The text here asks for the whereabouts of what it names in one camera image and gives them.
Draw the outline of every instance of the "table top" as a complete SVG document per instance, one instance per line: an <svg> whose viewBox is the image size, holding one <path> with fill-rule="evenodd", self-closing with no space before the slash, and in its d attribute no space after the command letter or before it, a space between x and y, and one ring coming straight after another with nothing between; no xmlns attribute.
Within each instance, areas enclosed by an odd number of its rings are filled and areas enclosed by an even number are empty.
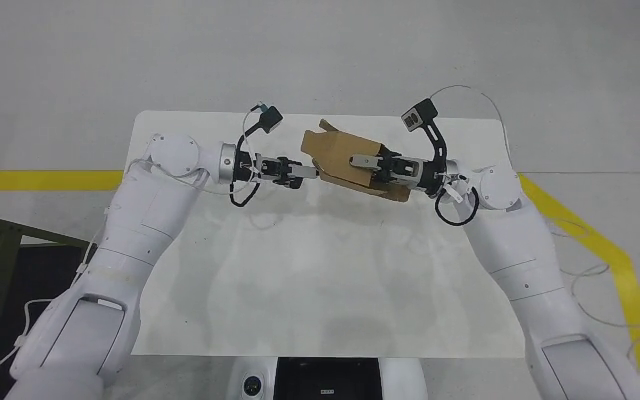
<svg viewBox="0 0 640 400"><path fill-rule="evenodd" d="M235 143L244 114L145 111L127 162L154 133L203 146ZM300 152L320 118L430 158L424 132L398 117L285 115L255 151L310 165ZM500 123L437 119L449 158L472 168L508 162ZM445 215L454 217L451 206ZM475 258L461 228L433 201L394 203L320 180L299 190L265 184L245 208L202 193L183 232L160 258L141 300L134 354L386 357L522 357L508 300Z"/></svg>

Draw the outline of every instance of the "wire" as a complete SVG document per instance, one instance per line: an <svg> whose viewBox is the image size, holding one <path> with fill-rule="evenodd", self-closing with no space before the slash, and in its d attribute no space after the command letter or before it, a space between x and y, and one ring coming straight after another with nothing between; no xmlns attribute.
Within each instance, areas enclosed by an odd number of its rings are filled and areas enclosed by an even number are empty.
<svg viewBox="0 0 640 400"><path fill-rule="evenodd" d="M575 286L576 283L578 283L578 281L581 278L584 278L586 276L597 276L597 275L601 275L603 274L605 271L609 270L609 266L607 264L604 264L606 266L605 269L599 271L599 272L595 272L595 273L591 273L591 271L595 270L596 268L601 268L603 266L603 264L598 264L598 265L594 265L593 267L589 267L587 269L585 269L584 271L582 271L581 273L575 275L575 279L571 282L571 286L570 286L570 291L571 291L571 296L573 296L576 299L576 303L578 303L578 307L580 307L580 309L582 310L582 312L584 312L589 318L593 319L594 321L598 321L601 324L605 324L605 325L609 325L609 326L614 326L616 328L633 328L633 329L640 329L640 324L636 324L636 325L632 325L632 324L619 324L616 322L611 322L611 321L606 321L603 320L602 318L598 318L596 316L594 316L593 314L591 314L589 311L587 311L584 306L577 301L577 297L576 297L576 293L575 293Z"/></svg>
<svg viewBox="0 0 640 400"><path fill-rule="evenodd" d="M251 163L253 164L252 166L249 167L249 169L251 170L251 176L249 177L249 180L245 182L244 185L242 185L242 188L245 188L249 184L249 182L253 179L255 174L255 166L257 165L257 159L255 156L255 153L251 148L251 143L249 143L249 136L251 136L251 134L254 131L252 130L250 132L247 132L246 123L249 115L259 108L260 108L259 104L256 104L256 106L254 106L251 110L249 110L249 112L245 114L244 119L242 120L242 135L240 136L240 138L238 139L238 143L236 144L236 152L238 152L242 148L242 143L243 142L247 143L247 147L249 148L249 158L251 158ZM244 200L238 203L235 200L233 195L239 192L239 190L238 191L234 190L234 180L232 178L231 184L229 185L229 200L231 200L231 204L233 204L236 207L244 207L247 205L247 203L249 203L249 201L251 201L253 196L255 196L259 188L260 188L260 182L256 182L255 186L251 190L251 193L249 193L249 195Z"/></svg>
<svg viewBox="0 0 640 400"><path fill-rule="evenodd" d="M18 338L16 339L16 344L14 345L13 349L9 352L9 354L4 356L4 358L0 360L0 365L4 364L8 359L11 358L11 356L13 356L20 349L20 346L22 346L22 342L27 337L27 333L29 333L29 325L31 324L31 317L29 316L29 306L33 303L48 303L51 300L52 299L36 299L36 300L29 300L26 303L24 303L24 329L22 330L22 335L18 336Z"/></svg>
<svg viewBox="0 0 640 400"><path fill-rule="evenodd" d="M442 196L444 196L444 194L446 193L446 190L441 190L440 193L438 193L438 197L436 197L436 214L438 215L438 217L440 217L441 220L443 220L446 224L451 225L451 226L462 226L462 225L466 225L469 222L471 222L471 220L476 216L476 213L478 212L478 208L480 207L480 196L478 195L478 191L476 190L476 188L472 187L471 188L471 193L473 193L473 196L475 198L474 203L473 203L473 210L471 211L471 215L469 215L469 217L467 219L465 219L464 221L461 222L453 222L450 221L448 219L446 219L444 217L444 215L442 215L442 213L440 212L440 200L442 200Z"/></svg>
<svg viewBox="0 0 640 400"><path fill-rule="evenodd" d="M573 222L573 221L569 221L569 220L565 220L565 219L561 219L561 218L549 218L550 221L562 221L562 222L566 222L569 224L573 224L579 228L581 228L585 234L583 236L569 236L567 234L563 234L563 233L559 233L559 232L554 232L551 231L551 234L557 237L562 237L562 238L570 238L573 240L578 240L584 237L587 237L589 235L591 235L591 232L584 227L583 225L577 223L577 222ZM611 267L609 266L609 264L605 264L605 263L600 263L600 264L596 264L592 267L586 268L585 270L583 270L582 272L578 272L578 273L574 273L574 272L570 272L567 270L564 270L562 268L560 268L560 272L562 272L563 274L567 274L569 276L573 276L573 280L571 281L571 285L569 287L569 291L571 293L571 297L573 297L573 299L575 300L576 304L578 305L578 307L580 308L580 310L589 318L591 318L592 320L599 322L603 325L607 325L607 326L611 326L614 328L626 328L626 329L640 329L640 325L633 325L633 324L620 324L617 322L611 322L611 321L606 321L602 318L596 317L595 315L591 314L591 312L587 311L587 309L582 305L582 303L580 302L580 300L578 299L578 296L575 293L575 287L578 283L578 281L582 278L587 278L587 277L594 277L594 276L599 276L604 274L605 272L610 271ZM636 348L636 346L640 343L640 339L636 339L633 342L631 342L631 345L629 346L629 348L627 349L627 353L626 353L626 357L629 361L631 361L631 357L632 357L632 353L633 350Z"/></svg>
<svg viewBox="0 0 640 400"><path fill-rule="evenodd" d="M509 163L511 164L511 166L513 167L513 161L511 160L511 148L509 147L509 136L507 135L507 129L504 126L504 120L502 119L502 113L500 112L500 109L498 108L498 105L495 103L495 101L493 101L493 99L491 97L489 97L488 95L486 95L483 91L481 91L478 88L475 88L473 86L467 86L467 85L449 85L449 86L445 86L443 88L440 88L438 90L436 90L435 92L433 92L433 94L431 94L431 96L429 96L429 98L433 98L433 96L437 95L440 92L444 92L445 90L451 89L451 88L464 88L464 89L469 89L473 92L479 93L482 96L486 97L487 100L489 100L491 102L491 105L493 106L493 108L496 110L496 113L498 114L498 119L500 119L500 125L502 125L502 136L504 137L504 147L507 150L507 158L509 159Z"/></svg>
<svg viewBox="0 0 640 400"><path fill-rule="evenodd" d="M631 342L631 345L629 346L629 350L627 350L628 360L631 360L631 356L633 355L633 349L635 349L638 344L640 344L640 339L636 339L633 342Z"/></svg>
<svg viewBox="0 0 640 400"><path fill-rule="evenodd" d="M91 252L91 248L96 243L98 234L104 229L106 224L107 224L107 215L105 211L105 216L104 216L104 219L102 220L102 224L100 224L100 227L96 230L96 232L91 237L89 246L87 246L87 250L84 252L84 257L82 257L82 263L80 263L80 265L78 266L78 269L76 270L76 274L73 277L73 280L71 281L71 285L69 287L73 286L78 281L78 279L80 279L80 276L84 273L84 271L87 269L89 253Z"/></svg>
<svg viewBox="0 0 640 400"><path fill-rule="evenodd" d="M489 100L491 102L491 105L493 106L493 108L496 110L496 114L498 114L498 118L500 119L500 125L502 126L502 135L504 137L504 145L505 145L505 150L507 151L507 158L509 159L509 163L511 164L511 166L513 167L513 159L511 158L511 148L509 146L509 136L507 135L507 129L504 125L504 119L502 118L502 113L500 112L500 109L498 108L498 105L493 101L493 99L491 97L489 97L487 94L485 94L484 92L482 92L481 90L474 88L472 86L467 86L467 85L449 85L449 86L445 86L441 89L436 90L431 96L429 96L430 98L433 98L435 95L437 95L440 92L443 92L445 90L448 89L452 89L452 88L464 88L464 89L469 89L471 91L474 91L476 93L481 94L482 96L486 97L487 100ZM584 227L583 225L577 223L577 222L573 222L573 221L569 221L569 220L565 220L562 218L550 218L550 221L562 221L568 224L572 224L575 225L578 228L581 228L584 233L580 236L571 236L565 233L559 233L559 232L553 232L551 231L551 234L554 236L558 236L558 237L564 237L564 238L570 238L572 240L578 240L578 239L583 239L586 238L588 236L591 235L591 232L589 231L589 229L587 229L586 227ZM615 322L611 322L611 321L606 321L603 320L602 318L596 317L593 314L591 314L589 311L586 310L586 308L582 305L582 303L580 303L580 300L578 300L578 297L575 294L575 286L577 284L577 282L582 279L582 278L586 278L586 277L594 277L594 276L599 276L604 274L605 272L608 272L610 270L610 267L608 264L597 264L594 265L592 267L589 267L585 270L583 270L582 272L579 273L573 273L573 272L569 272L566 271L564 269L560 269L560 271L564 274L573 276L574 279L571 282L571 286L570 286L570 291L571 291L571 296L575 299L576 303L578 304L578 307L580 307L580 310L582 310L582 312L589 318L591 318L592 320L599 322L601 324L604 325L608 325L608 326L612 326L612 327L616 327L616 328L632 328L632 329L639 329L640 325L629 325L629 324L619 324L619 323L615 323ZM636 339L635 341L633 341L631 343L631 345L629 346L629 349L627 351L627 358L629 360L631 360L631 355L633 350L635 349L635 347L640 343L640 339Z"/></svg>

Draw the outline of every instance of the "yellow tape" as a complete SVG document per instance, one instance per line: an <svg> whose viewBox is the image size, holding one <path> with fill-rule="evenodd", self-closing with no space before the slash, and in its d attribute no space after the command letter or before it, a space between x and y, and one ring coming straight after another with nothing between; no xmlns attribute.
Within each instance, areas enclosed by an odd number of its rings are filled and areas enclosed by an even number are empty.
<svg viewBox="0 0 640 400"><path fill-rule="evenodd" d="M122 171L0 171L0 190L114 190Z"/></svg>
<svg viewBox="0 0 640 400"><path fill-rule="evenodd" d="M554 219L556 225L580 242L595 256L609 264L627 324L640 325L640 287L633 269L633 262L627 253L602 236L547 192L540 189L526 176L520 174L520 182L524 192L543 215ZM584 227L589 234L585 234L585 231L575 224ZM631 336L632 342L640 340L640 328L629 328L629 336ZM640 364L640 345L636 346L635 355L636 361Z"/></svg>
<svg viewBox="0 0 640 400"><path fill-rule="evenodd" d="M114 190L122 181L123 171L0 171L0 191L46 190L84 191ZM618 246L590 227L567 207L540 189L524 175L522 188L540 212L598 258L609 264L627 324L640 325L640 287L631 258ZM589 231L576 226L578 224ZM640 340L640 329L630 328L631 340ZM640 346L635 350L640 360Z"/></svg>

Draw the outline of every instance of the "floor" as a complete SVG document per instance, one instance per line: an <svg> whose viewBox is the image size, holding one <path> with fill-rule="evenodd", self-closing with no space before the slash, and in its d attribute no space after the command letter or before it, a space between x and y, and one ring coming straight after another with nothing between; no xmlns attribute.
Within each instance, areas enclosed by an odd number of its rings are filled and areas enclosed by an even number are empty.
<svg viewBox="0 0 640 400"><path fill-rule="evenodd" d="M240 112L264 100L286 113L401 115L467 84L500 106L515 168L638 271L639 17L634 0L3 2L0 169L121 169L146 109ZM495 118L461 90L435 101L444 116ZM0 201L88 238L111 194L23 195ZM557 245L567 269L597 263L569 239ZM621 321L610 277L577 292ZM624 329L596 329L626 351ZM208 397L225 363L139 357L111 396ZM427 360L425 374L435 399L537 398L520 360Z"/></svg>

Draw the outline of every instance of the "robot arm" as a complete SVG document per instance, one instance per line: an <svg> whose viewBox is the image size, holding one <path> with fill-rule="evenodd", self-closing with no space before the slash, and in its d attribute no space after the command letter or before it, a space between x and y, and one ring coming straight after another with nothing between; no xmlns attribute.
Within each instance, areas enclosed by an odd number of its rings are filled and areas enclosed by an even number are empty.
<svg viewBox="0 0 640 400"><path fill-rule="evenodd" d="M10 369L17 382L8 399L102 397L136 341L144 285L205 183L209 178L217 184L251 178L234 170L237 158L250 160L232 144L220 142L206 150L189 136L151 138L107 209L102 240L85 272L22 339ZM284 157L256 154L255 159L261 163L261 171L253 174L257 179L297 188L303 178L316 176L314 168ZM251 164L241 168L249 171Z"/></svg>
<svg viewBox="0 0 640 400"><path fill-rule="evenodd" d="M410 131L420 127L427 132L433 160L390 152L353 155L351 164L373 170L373 179L435 198L443 220L439 203L453 203L462 222L445 222L464 227L478 260L509 299L543 399L640 399L640 381L629 360L589 328L565 289L552 236L522 192L518 175L510 166L472 171L446 160L444 139L433 123L436 115L427 99L403 116Z"/></svg>

